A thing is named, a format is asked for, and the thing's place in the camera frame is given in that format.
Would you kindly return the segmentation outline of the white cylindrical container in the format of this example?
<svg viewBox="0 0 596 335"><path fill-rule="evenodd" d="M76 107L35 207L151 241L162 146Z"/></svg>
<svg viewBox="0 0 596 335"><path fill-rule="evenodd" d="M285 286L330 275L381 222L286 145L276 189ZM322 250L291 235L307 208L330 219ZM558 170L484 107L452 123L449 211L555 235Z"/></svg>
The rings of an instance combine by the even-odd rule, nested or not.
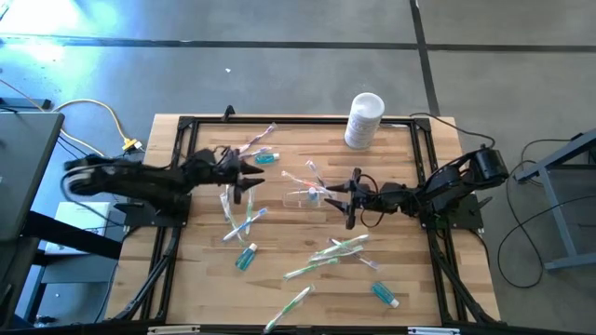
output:
<svg viewBox="0 0 596 335"><path fill-rule="evenodd" d="M345 129L345 143L352 149L371 146L385 112L384 101L374 93L358 94L350 107Z"/></svg>

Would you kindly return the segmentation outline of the blue-grey metal cart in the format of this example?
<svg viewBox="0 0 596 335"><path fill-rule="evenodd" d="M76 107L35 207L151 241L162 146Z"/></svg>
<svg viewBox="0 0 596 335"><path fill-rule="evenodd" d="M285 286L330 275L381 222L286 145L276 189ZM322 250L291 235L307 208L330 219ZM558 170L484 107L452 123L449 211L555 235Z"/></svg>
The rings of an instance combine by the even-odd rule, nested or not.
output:
<svg viewBox="0 0 596 335"><path fill-rule="evenodd" d="M596 264L596 128L562 141L563 147L537 161L521 151L517 183L535 178L546 195L564 255L544 262L547 271Z"/></svg>

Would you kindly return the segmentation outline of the blue toothbrush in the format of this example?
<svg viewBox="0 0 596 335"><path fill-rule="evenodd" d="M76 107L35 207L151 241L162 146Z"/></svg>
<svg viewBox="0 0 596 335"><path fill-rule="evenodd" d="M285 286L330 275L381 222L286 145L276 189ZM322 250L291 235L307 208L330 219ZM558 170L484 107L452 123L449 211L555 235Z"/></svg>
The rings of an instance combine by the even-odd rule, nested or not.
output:
<svg viewBox="0 0 596 335"><path fill-rule="evenodd" d="M234 236L237 236L242 230L245 230L247 227L249 227L253 222L257 221L258 219L260 219L261 217L263 217L263 215L265 215L268 212L268 208L261 208L254 217L251 217L250 219L245 220L240 226L238 226L237 228L233 229L232 231L230 231L227 235L225 235L222 238L222 241L228 241L230 239L232 239Z"/></svg>

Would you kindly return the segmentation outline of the black workstation desk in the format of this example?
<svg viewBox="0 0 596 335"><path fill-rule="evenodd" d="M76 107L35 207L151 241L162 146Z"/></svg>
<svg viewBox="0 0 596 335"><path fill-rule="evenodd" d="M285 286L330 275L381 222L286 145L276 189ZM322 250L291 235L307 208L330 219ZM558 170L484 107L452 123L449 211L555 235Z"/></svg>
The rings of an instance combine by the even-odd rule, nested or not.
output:
<svg viewBox="0 0 596 335"><path fill-rule="evenodd" d="M41 240L110 259L121 244L31 210L64 115L0 112L0 329L13 319Z"/></svg>

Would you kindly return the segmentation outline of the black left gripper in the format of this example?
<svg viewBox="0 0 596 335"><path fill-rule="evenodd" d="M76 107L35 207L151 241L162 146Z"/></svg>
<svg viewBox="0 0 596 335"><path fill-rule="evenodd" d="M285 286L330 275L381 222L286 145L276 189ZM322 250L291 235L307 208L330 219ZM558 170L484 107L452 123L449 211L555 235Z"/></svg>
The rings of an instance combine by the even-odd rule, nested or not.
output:
<svg viewBox="0 0 596 335"><path fill-rule="evenodd" d="M240 204L243 191L265 182L262 178L242 178L241 175L260 174L264 171L248 164L239 157L238 150L225 147L223 156L217 158L215 151L202 149L189 155L183 163L183 178L188 187L206 184L230 185L233 200Z"/></svg>

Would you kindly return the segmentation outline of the white box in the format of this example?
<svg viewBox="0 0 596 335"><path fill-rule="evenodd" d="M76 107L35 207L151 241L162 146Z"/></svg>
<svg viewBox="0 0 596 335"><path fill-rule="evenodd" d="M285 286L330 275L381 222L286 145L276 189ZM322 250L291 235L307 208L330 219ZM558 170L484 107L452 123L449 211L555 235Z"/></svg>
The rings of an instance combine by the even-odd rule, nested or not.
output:
<svg viewBox="0 0 596 335"><path fill-rule="evenodd" d="M110 203L109 202L83 202L95 211L99 212L103 219L87 208L83 208L74 202L60 202L54 219L73 227L105 236L105 229L108 223ZM45 246L47 255L84 255L85 251L76 248L68 248L63 245L47 242Z"/></svg>

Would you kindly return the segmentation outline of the white bracket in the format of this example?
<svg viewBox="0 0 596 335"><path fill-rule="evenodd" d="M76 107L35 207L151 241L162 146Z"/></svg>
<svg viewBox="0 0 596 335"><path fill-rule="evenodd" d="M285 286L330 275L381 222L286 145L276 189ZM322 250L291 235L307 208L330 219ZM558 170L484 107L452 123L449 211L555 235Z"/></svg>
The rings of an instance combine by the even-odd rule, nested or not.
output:
<svg viewBox="0 0 596 335"><path fill-rule="evenodd" d="M459 328L408 327L408 335L461 335Z"/></svg>
<svg viewBox="0 0 596 335"><path fill-rule="evenodd" d="M200 325L163 325L150 327L146 335L197 335Z"/></svg>

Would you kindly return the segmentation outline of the black power strip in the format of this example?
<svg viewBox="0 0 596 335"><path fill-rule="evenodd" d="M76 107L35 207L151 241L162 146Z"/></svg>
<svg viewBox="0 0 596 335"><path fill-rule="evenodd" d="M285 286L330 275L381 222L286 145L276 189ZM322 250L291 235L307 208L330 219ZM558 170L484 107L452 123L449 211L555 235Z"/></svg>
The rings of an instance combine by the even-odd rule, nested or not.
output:
<svg viewBox="0 0 596 335"><path fill-rule="evenodd" d="M40 107L43 110L50 110L52 101L47 99L33 99L33 101L29 101L25 98L0 97L0 107L9 109L36 109Z"/></svg>

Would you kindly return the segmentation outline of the black aluminium table frame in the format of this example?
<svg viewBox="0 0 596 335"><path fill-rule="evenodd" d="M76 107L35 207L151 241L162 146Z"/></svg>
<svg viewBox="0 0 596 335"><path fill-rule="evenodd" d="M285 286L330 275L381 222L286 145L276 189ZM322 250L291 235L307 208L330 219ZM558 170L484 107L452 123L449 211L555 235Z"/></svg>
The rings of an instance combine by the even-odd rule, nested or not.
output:
<svg viewBox="0 0 596 335"><path fill-rule="evenodd" d="M427 236L418 221L395 214L384 216L375 228L361 224L347 230L335 208L286 208L282 197L293 187L293 181L282 177L281 172L309 178L305 163L312 160L332 184L348 179L354 168L362 168L378 182L415 186L432 167L462 153L450 119L431 121L428 128L419 130L420 138L433 140L433 153L415 150L409 129L397 117L389 127L378 130L367 151L348 148L345 120L331 116L235 116L228 123L199 118L189 134L198 147L235 147L263 133L272 122L278 127L261 142L280 158L264 168L265 182L256 190L256 207L268 208L268 212L251 230L250 240L258 246L254 261L246 271L238 270L235 262L242 246L222 241L230 225L224 221L220 188L195 189L174 268L168 322L200 325L199 334L259 333L304 288L314 285L316 290L280 320L279 333L405 333L410 326L437 326L440 311L434 273ZM377 262L378 271L349 255L338 257L338 264L283 279L286 273L314 263L308 259L328 248L329 238L345 241L359 235L370 236L360 253ZM393 292L400 302L398 308L372 293L374 282Z"/></svg>

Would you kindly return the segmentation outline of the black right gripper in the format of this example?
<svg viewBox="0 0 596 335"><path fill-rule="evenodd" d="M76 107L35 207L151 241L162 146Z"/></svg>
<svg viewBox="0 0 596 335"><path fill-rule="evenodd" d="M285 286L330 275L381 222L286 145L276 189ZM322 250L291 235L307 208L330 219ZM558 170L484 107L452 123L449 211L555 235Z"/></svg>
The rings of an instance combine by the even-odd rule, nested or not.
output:
<svg viewBox="0 0 596 335"><path fill-rule="evenodd" d="M356 225L356 210L360 209L360 222L367 228L378 226L385 216L385 212L380 209L380 216L376 223L368 224L363 219L365 211L373 211L373 205L379 195L379 187L376 180L363 173L359 167L355 167L351 179L341 184L328 186L327 189L336 193L350 193L349 202L340 201L332 198L325 198L324 201L340 210L346 215L346 229L353 229Z"/></svg>

